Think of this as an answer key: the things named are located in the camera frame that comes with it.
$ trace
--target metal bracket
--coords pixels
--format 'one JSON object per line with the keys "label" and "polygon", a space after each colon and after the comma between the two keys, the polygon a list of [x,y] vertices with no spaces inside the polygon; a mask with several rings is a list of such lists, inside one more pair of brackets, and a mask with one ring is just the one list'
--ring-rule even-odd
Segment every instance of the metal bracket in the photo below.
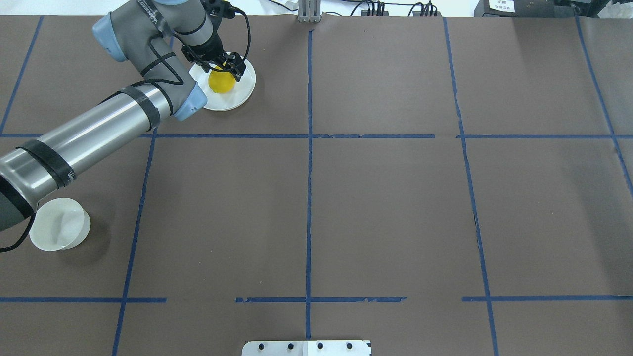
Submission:
{"label": "metal bracket", "polygon": [[371,356],[367,340],[250,341],[242,356]]}
{"label": "metal bracket", "polygon": [[321,22],[321,0],[299,0],[299,22]]}

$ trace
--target cable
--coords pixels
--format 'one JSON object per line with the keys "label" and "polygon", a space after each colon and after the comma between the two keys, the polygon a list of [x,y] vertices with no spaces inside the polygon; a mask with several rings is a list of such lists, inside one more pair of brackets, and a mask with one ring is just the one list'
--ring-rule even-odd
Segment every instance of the cable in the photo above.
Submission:
{"label": "cable", "polygon": [[[345,3],[364,3],[364,1],[361,0],[341,0],[344,1]],[[383,3],[385,5],[398,5],[398,6],[413,6],[413,4],[399,4],[399,3]]]}
{"label": "cable", "polygon": [[350,16],[354,16],[354,12],[356,11],[356,9],[358,9],[359,6],[361,6],[362,4],[365,4],[365,3],[367,3],[367,13],[369,13],[369,11],[370,11],[369,4],[372,5],[372,7],[371,7],[372,13],[375,10],[375,8],[373,7],[374,6],[373,1],[371,1],[371,0],[362,0],[360,2],[355,1],[355,3],[358,3],[358,4],[356,6],[354,6],[354,9],[352,10],[352,13],[349,14]]}
{"label": "cable", "polygon": [[421,10],[421,11],[424,11],[424,4],[422,4],[422,3],[416,3],[415,5],[413,5],[413,6],[411,7],[411,10],[409,10],[409,14],[407,15],[407,17],[411,16],[411,14],[413,13],[413,10],[415,9],[415,6],[418,6],[418,5],[420,5],[420,6],[422,7],[422,10]]}
{"label": "cable", "polygon": [[296,9],[296,10],[290,9],[288,6],[286,6],[284,4],[280,4],[280,3],[276,2],[276,1],[273,1],[273,0],[268,0],[268,2],[276,4],[276,5],[279,5],[279,6],[283,7],[284,9],[286,9],[286,10],[288,10],[290,12],[299,11],[299,9]]}
{"label": "cable", "polygon": [[160,60],[159,63],[162,63],[165,68],[167,68],[167,70],[169,70],[173,76],[176,78],[177,82],[173,81],[173,80],[166,80],[166,79],[154,79],[157,82],[162,82],[162,83],[166,83],[166,84],[174,84],[176,86],[181,86],[182,84],[185,84],[185,81],[182,80],[182,78],[180,78],[180,76],[178,75],[178,72],[176,72],[175,69],[173,69],[172,66],[169,65],[169,63],[167,63],[166,59],[164,59],[160,53],[156,50],[156,48],[154,48],[154,45],[152,44],[152,40],[155,40],[159,37],[163,37],[163,34],[158,33],[155,34],[153,36],[151,36],[148,40],[147,40],[147,45],[149,46],[149,49],[152,51],[152,53],[154,53],[154,55],[156,56],[156,59]]}
{"label": "cable", "polygon": [[248,40],[246,42],[246,52],[244,52],[244,60],[246,61],[246,57],[248,57],[248,53],[251,50],[251,24],[248,22],[248,16],[246,13],[242,11],[242,9],[235,8],[235,12],[241,14],[244,17],[244,21],[246,22],[246,32],[248,35]]}
{"label": "cable", "polygon": [[35,213],[31,215],[31,219],[28,221],[27,228],[24,230],[24,233],[22,233],[22,236],[20,236],[18,241],[9,247],[0,248],[0,253],[9,252],[11,250],[15,250],[16,248],[20,247],[20,245],[22,245],[24,240],[27,238],[28,234],[31,232],[31,227],[33,227],[33,221],[35,221]]}
{"label": "cable", "polygon": [[423,11],[420,13],[420,16],[426,16],[426,17],[437,16],[437,7],[433,5],[431,0],[429,0],[427,5],[424,7]]}

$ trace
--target light blue joint cover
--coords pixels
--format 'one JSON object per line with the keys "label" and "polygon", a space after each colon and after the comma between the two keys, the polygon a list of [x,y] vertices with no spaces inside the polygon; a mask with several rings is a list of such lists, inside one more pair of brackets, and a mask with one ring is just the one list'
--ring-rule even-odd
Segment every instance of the light blue joint cover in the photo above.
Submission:
{"label": "light blue joint cover", "polygon": [[154,0],[155,3],[161,5],[180,5],[188,2],[189,0]]}
{"label": "light blue joint cover", "polygon": [[187,100],[182,103],[180,109],[178,109],[173,116],[177,118],[178,121],[183,121],[193,115],[196,111],[202,109],[206,105],[206,102],[206,95],[196,83],[196,85],[194,85],[194,90],[191,91]]}
{"label": "light blue joint cover", "polygon": [[94,38],[97,39],[101,47],[103,47],[115,61],[124,62],[127,58],[116,40],[115,29],[112,26],[110,14],[111,13],[108,13],[102,17],[92,26],[92,34],[94,34]]}

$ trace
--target yellow ball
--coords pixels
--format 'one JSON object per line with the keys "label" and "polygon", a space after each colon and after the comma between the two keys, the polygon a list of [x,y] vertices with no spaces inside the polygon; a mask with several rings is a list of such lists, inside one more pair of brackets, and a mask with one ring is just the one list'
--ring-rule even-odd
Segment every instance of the yellow ball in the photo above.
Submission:
{"label": "yellow ball", "polygon": [[209,87],[214,93],[225,94],[235,86],[235,78],[229,72],[216,72],[214,70],[209,73]]}

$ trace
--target white label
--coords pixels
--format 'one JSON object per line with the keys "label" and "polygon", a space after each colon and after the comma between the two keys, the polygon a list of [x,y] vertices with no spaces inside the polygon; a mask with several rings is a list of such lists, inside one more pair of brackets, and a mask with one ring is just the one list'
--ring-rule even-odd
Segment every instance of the white label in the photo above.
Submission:
{"label": "white label", "polygon": [[514,12],[514,0],[490,0],[490,8],[507,13]]}

